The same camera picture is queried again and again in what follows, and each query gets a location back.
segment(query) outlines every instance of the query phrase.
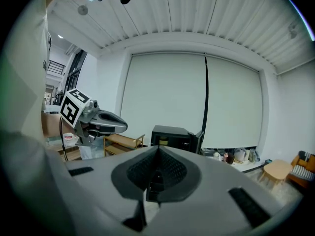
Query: black strip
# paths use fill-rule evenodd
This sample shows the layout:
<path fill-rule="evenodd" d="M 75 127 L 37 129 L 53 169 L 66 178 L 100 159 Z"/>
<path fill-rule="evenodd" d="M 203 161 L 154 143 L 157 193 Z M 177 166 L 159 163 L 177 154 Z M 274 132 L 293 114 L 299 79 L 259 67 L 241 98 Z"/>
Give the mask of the black strip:
<path fill-rule="evenodd" d="M 243 188 L 233 188 L 228 192 L 252 227 L 255 228 L 270 219 L 269 214 L 267 214 Z"/>
<path fill-rule="evenodd" d="M 74 170 L 69 170 L 70 175 L 73 176 L 77 176 L 77 175 L 81 175 L 87 172 L 93 171 L 93 168 L 91 167 L 83 167 L 83 168 L 78 168 L 78 169 L 74 169 Z"/>
<path fill-rule="evenodd" d="M 205 99 L 205 112 L 203 114 L 203 122 L 202 122 L 202 129 L 203 133 L 206 132 L 206 125 L 207 125 L 207 117 L 208 117 L 208 99 L 209 99 L 209 78 L 208 78 L 208 64 L 207 64 L 207 57 L 205 57 L 205 64 L 206 64 L 206 99 Z"/>

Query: white roller blind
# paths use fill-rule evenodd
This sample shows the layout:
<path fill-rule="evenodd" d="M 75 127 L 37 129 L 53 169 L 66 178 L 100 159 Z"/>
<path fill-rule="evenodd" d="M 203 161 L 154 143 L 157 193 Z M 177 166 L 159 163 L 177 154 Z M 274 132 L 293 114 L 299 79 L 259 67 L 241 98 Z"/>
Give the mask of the white roller blind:
<path fill-rule="evenodd" d="M 122 135 L 145 134 L 150 145 L 155 125 L 182 127 L 197 133 L 202 128 L 206 97 L 203 56 L 152 54 L 131 60 L 121 117 L 128 123 Z"/>
<path fill-rule="evenodd" d="M 259 74 L 207 57 L 209 102 L 204 148 L 256 146 L 262 121 Z"/>

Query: wooden shelf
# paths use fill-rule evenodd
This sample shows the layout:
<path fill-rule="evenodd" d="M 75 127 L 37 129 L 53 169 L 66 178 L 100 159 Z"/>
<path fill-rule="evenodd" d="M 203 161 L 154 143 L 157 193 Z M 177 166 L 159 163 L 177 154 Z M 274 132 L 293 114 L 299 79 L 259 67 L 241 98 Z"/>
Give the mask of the wooden shelf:
<path fill-rule="evenodd" d="M 47 149 L 51 149 L 57 152 L 62 152 L 63 151 L 63 147 L 61 146 L 61 144 L 57 144 L 57 145 L 53 145 L 53 146 L 47 146 Z"/>
<path fill-rule="evenodd" d="M 81 153 L 80 153 L 79 149 L 75 150 L 75 151 L 67 152 L 66 154 L 67 154 L 67 158 L 69 161 L 81 159 Z M 60 156 L 61 156 L 63 162 L 65 162 L 65 158 L 64 158 L 63 153 Z"/>
<path fill-rule="evenodd" d="M 105 151 L 107 151 L 111 154 L 114 154 L 114 155 L 118 155 L 118 154 L 132 151 L 132 149 L 121 146 L 119 144 L 112 144 L 112 145 L 106 146 Z"/>
<path fill-rule="evenodd" d="M 106 139 L 114 143 L 118 143 L 126 147 L 130 147 L 130 148 L 135 148 L 139 144 L 141 144 L 141 141 L 136 141 L 133 138 L 129 138 L 129 137 L 117 135 L 117 134 L 110 135 L 109 137 L 106 137 Z"/>

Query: black cable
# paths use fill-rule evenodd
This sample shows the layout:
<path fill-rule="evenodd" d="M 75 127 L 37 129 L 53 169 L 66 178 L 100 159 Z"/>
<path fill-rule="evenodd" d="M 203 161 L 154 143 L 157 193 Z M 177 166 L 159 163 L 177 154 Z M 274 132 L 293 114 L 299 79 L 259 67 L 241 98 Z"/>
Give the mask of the black cable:
<path fill-rule="evenodd" d="M 61 138 L 61 142 L 63 144 L 63 155 L 64 155 L 64 159 L 66 161 L 69 161 L 68 160 L 68 157 L 67 157 L 67 154 L 65 152 L 65 147 L 64 147 L 64 143 L 63 143 L 63 118 L 60 117 L 60 120 L 59 120 L 59 133 L 60 133 L 60 138 Z"/>

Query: white wall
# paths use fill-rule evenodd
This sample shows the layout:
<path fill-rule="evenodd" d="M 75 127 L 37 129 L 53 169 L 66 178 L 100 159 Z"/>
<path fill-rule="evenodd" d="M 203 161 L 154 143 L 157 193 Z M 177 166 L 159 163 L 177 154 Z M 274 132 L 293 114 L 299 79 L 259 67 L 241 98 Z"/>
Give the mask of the white wall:
<path fill-rule="evenodd" d="M 87 54 L 81 67 L 77 88 L 98 101 L 97 59 Z"/>
<path fill-rule="evenodd" d="M 128 51 L 105 55 L 97 60 L 97 81 L 101 109 L 120 116 L 131 55 Z"/>
<path fill-rule="evenodd" d="M 68 63 L 66 64 L 65 68 L 63 69 L 63 77 L 62 77 L 61 83 L 58 86 L 58 91 L 61 91 L 61 90 L 64 91 L 65 84 L 67 82 L 67 77 L 68 77 L 68 74 L 69 74 L 69 70 L 70 70 L 72 62 L 74 60 L 75 55 L 76 55 L 75 53 L 70 55 Z"/>
<path fill-rule="evenodd" d="M 131 55 L 128 51 L 96 59 L 88 54 L 77 88 L 98 101 L 103 110 L 120 115 Z"/>
<path fill-rule="evenodd" d="M 277 76 L 265 70 L 259 72 L 262 91 L 262 126 L 256 148 L 262 161 L 283 158 L 281 129 L 281 96 Z"/>
<path fill-rule="evenodd" d="M 128 123 L 124 135 L 145 134 L 151 142 L 155 125 L 202 129 L 206 97 L 206 65 L 200 55 L 152 54 L 131 60 L 121 117 Z"/>
<path fill-rule="evenodd" d="M 298 151 L 315 154 L 315 60 L 278 77 L 281 104 L 282 154 L 291 162 Z"/>
<path fill-rule="evenodd" d="M 207 64 L 209 101 L 202 147 L 257 146 L 262 121 L 259 74 L 213 57 L 207 57 Z"/>
<path fill-rule="evenodd" d="M 60 80 L 58 80 L 60 78 L 58 77 L 53 77 L 50 74 L 46 74 L 46 84 L 50 85 L 50 86 L 54 86 L 54 87 L 58 87 Z"/>
<path fill-rule="evenodd" d="M 62 49 L 59 49 L 58 47 L 52 45 L 50 49 L 49 59 L 62 65 L 67 65 L 70 56 L 64 54 L 64 51 Z"/>
<path fill-rule="evenodd" d="M 262 132 L 260 135 L 257 150 L 262 160 L 271 158 L 269 155 L 282 156 L 281 142 L 279 131 L 281 130 L 281 105 L 279 103 L 280 92 L 278 81 L 274 67 L 268 64 L 253 52 L 244 53 L 231 51 L 228 48 L 218 48 L 212 50 L 208 44 L 192 43 L 183 44 L 157 42 L 157 40 L 150 39 L 151 43 L 144 45 L 135 45 L 126 49 L 116 50 L 112 53 L 106 53 L 97 60 L 97 86 L 99 90 L 99 97 L 97 98 L 100 106 L 104 110 L 112 111 L 120 115 L 120 107 L 123 99 L 124 87 L 126 82 L 127 71 L 131 59 L 131 53 L 144 53 L 154 51 L 196 51 L 201 52 L 204 50 L 209 54 L 221 53 L 221 57 L 230 57 L 244 65 L 259 70 L 261 78 L 261 89 L 263 96 L 263 120 Z"/>

